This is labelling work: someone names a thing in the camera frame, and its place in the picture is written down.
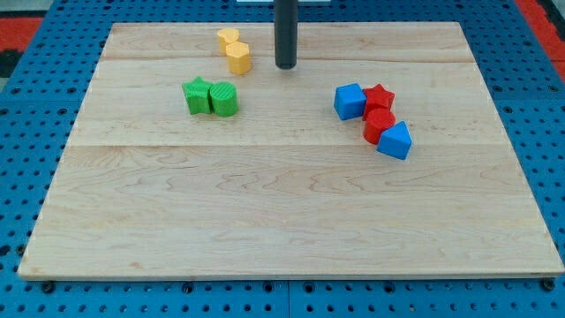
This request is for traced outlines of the black cylindrical robot arm rod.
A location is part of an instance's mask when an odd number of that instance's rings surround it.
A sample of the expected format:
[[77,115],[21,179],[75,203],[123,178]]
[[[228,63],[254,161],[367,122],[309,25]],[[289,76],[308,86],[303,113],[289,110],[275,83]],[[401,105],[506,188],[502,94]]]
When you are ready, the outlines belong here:
[[275,0],[275,65],[290,70],[297,64],[298,0]]

